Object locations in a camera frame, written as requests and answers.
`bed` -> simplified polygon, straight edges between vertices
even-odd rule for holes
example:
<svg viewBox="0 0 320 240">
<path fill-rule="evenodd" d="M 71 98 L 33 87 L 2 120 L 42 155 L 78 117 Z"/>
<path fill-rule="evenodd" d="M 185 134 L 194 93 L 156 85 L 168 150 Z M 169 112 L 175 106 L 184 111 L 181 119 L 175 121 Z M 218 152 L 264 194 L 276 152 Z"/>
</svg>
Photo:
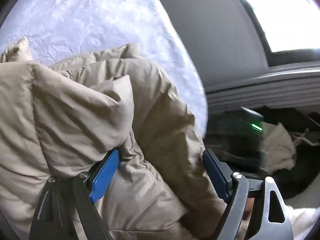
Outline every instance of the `bed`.
<svg viewBox="0 0 320 240">
<path fill-rule="evenodd" d="M 142 56 L 155 61 L 169 74 L 196 116 L 200 135 L 205 135 L 207 103 L 202 83 L 159 0 L 14 3 L 11 1 L 11 10 L 10 4 L 5 8 L 7 15 L 0 28 L 1 51 L 26 36 L 34 60 L 49 66 L 73 54 L 137 42 Z"/>
</svg>

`silver bolt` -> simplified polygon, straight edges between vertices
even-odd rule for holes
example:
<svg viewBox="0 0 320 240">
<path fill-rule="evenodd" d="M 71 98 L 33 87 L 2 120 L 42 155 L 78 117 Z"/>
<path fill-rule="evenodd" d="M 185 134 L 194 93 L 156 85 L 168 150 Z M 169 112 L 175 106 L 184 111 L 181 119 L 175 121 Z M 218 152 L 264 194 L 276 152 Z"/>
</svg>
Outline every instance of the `silver bolt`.
<svg viewBox="0 0 320 240">
<path fill-rule="evenodd" d="M 271 178 L 271 177 L 266 177 L 266 182 L 268 182 L 268 183 L 274 183 L 275 181 L 274 181 L 274 179 Z"/>
<path fill-rule="evenodd" d="M 88 177 L 89 176 L 89 174 L 86 172 L 86 171 L 83 171 L 83 172 L 81 172 L 80 174 L 79 174 L 79 177 L 81 178 L 81 179 L 85 179 L 86 177 Z"/>
<path fill-rule="evenodd" d="M 55 182 L 56 181 L 56 179 L 54 178 L 54 177 L 50 177 L 49 179 L 48 179 L 48 182 L 49 183 L 53 183 L 53 182 Z"/>
<path fill-rule="evenodd" d="M 239 172 L 234 172 L 234 173 L 232 174 L 232 176 L 234 176 L 236 179 L 241 179 L 241 178 L 242 178 L 242 175 L 241 175 L 241 173 L 239 173 Z"/>
</svg>

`wrinkled fabric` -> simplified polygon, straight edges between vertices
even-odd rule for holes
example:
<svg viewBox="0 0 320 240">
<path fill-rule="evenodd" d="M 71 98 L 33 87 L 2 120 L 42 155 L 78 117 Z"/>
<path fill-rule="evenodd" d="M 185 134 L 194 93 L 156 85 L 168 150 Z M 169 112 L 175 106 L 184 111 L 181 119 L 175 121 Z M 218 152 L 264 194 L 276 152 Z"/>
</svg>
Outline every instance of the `wrinkled fabric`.
<svg viewBox="0 0 320 240">
<path fill-rule="evenodd" d="M 11 48 L 0 64 L 0 208 L 21 239 L 50 176 L 88 171 L 116 147 L 120 166 L 96 204 L 114 239 L 213 233 L 225 204 L 202 165 L 195 117 L 136 44 L 50 67 L 26 61 L 25 42 Z"/>
<path fill-rule="evenodd" d="M 298 208 L 285 206 L 289 215 L 294 240 L 303 240 L 310 233 L 320 217 L 319 208 Z"/>
</svg>

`jacket seam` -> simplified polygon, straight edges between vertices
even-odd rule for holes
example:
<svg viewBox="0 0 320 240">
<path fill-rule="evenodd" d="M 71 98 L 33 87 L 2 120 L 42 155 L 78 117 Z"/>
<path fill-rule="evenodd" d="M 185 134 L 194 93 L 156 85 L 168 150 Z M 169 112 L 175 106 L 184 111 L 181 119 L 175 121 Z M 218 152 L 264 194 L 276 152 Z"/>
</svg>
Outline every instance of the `jacket seam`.
<svg viewBox="0 0 320 240">
<path fill-rule="evenodd" d="M 71 69 L 70 69 L 70 70 L 67 70 L 67 72 L 70 74 L 71 80 L 74 81 L 73 75 L 72 75 L 72 70 L 71 70 Z"/>
<path fill-rule="evenodd" d="M 129 134 L 129 137 L 130 137 L 130 141 L 131 141 L 131 149 L 132 149 L 133 151 L 135 151 L 135 150 L 133 149 L 133 140 L 132 140 L 131 134 Z M 156 174 L 153 174 L 152 170 L 149 169 L 148 165 L 147 165 L 144 161 L 147 161 L 147 160 L 144 158 L 144 156 L 143 156 L 143 160 L 140 160 L 140 159 L 139 159 L 139 163 L 140 163 L 147 171 L 149 171 L 149 172 L 152 174 L 152 176 L 154 177 L 154 180 L 153 180 L 153 182 L 152 182 L 152 185 L 154 185 L 156 182 L 159 181 L 158 174 L 157 174 L 157 173 L 159 173 L 159 172 L 156 171 L 157 173 L 156 173 Z"/>
<path fill-rule="evenodd" d="M 34 73 L 35 73 L 35 66 L 36 64 L 33 64 L 33 67 L 32 67 L 32 75 L 31 75 L 31 87 L 30 87 L 30 93 L 31 93 L 31 110 L 32 110 L 32 117 L 33 117 L 33 126 L 35 127 L 35 133 L 36 133 L 36 137 L 37 137 L 37 140 L 39 142 L 39 146 L 40 146 L 40 149 L 41 149 L 41 152 L 42 152 L 42 155 L 45 159 L 45 161 L 47 162 L 47 167 L 48 167 L 48 170 L 50 172 L 50 168 L 49 168 L 49 165 L 48 165 L 48 160 L 44 154 L 44 151 L 43 151 L 43 147 L 42 147 L 42 144 L 41 144 L 41 141 L 40 141 L 40 137 L 39 137 L 39 134 L 38 134 L 38 131 L 37 131 L 37 128 L 36 128 L 36 119 L 35 119 L 35 112 L 34 112 L 34 102 L 33 102 L 33 76 L 34 76 Z"/>
<path fill-rule="evenodd" d="M 160 230 L 121 230 L 121 229 L 109 229 L 110 231 L 117 231 L 117 232 L 133 232 L 133 233 L 155 233 L 155 232 L 165 232 L 171 228 L 173 228 L 176 223 L 179 222 L 178 220 L 171 223 L 170 225 L 167 225 L 166 228 L 160 229 Z"/>
</svg>

